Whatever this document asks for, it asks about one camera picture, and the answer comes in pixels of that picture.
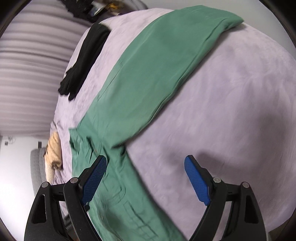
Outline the green work jacket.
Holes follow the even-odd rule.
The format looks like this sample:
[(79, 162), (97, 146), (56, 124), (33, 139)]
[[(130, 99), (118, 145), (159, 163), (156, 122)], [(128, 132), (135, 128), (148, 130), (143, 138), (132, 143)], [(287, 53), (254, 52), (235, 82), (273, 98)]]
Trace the green work jacket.
[(184, 240), (149, 195), (125, 142), (177, 93), (220, 35), (242, 22), (234, 13), (206, 6), (155, 19), (125, 49), (85, 116), (69, 131), (73, 175), (100, 155), (107, 159), (89, 210), (103, 240)]

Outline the beige striped folded garment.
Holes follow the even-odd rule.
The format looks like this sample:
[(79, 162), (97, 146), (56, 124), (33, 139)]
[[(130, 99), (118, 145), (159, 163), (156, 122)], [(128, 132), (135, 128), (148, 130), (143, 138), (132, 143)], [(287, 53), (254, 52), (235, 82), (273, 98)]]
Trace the beige striped folded garment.
[(53, 183), (56, 171), (63, 168), (61, 141), (57, 131), (52, 132), (44, 154), (46, 180)]

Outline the lilac bed cover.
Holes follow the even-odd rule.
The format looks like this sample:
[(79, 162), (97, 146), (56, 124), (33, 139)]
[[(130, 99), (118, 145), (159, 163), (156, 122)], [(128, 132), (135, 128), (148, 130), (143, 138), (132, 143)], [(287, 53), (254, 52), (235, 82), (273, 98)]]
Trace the lilac bed cover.
[(267, 232), (295, 210), (295, 59), (241, 24), (225, 33), (156, 118), (126, 143), (127, 200), (106, 174), (90, 215), (104, 240), (187, 240), (205, 206), (184, 170), (193, 155), (222, 180), (246, 181)]

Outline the lilac pleated curtain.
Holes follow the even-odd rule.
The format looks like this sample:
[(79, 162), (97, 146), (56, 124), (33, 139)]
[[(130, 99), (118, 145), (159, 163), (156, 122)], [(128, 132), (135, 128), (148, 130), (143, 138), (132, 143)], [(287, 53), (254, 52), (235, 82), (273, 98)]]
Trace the lilac pleated curtain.
[(1, 36), (1, 135), (48, 136), (58, 88), (89, 23), (60, 1), (31, 1)]

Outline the black folded garment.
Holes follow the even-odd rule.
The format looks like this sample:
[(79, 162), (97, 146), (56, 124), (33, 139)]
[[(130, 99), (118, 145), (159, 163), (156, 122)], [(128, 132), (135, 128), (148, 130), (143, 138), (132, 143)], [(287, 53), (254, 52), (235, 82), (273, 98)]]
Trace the black folded garment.
[(60, 95), (68, 96), (69, 101), (76, 98), (110, 32), (109, 28), (100, 23), (94, 23), (91, 26), (82, 43), (76, 62), (66, 72), (66, 76), (60, 83), (58, 89)]

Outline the dark clutter by bed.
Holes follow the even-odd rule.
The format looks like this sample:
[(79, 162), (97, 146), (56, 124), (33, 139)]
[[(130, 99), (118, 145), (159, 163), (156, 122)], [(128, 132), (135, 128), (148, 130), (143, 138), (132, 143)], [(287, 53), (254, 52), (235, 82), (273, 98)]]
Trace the dark clutter by bed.
[(132, 11), (148, 9), (143, 1), (63, 0), (61, 3), (73, 14), (74, 18), (83, 19), (90, 23)]

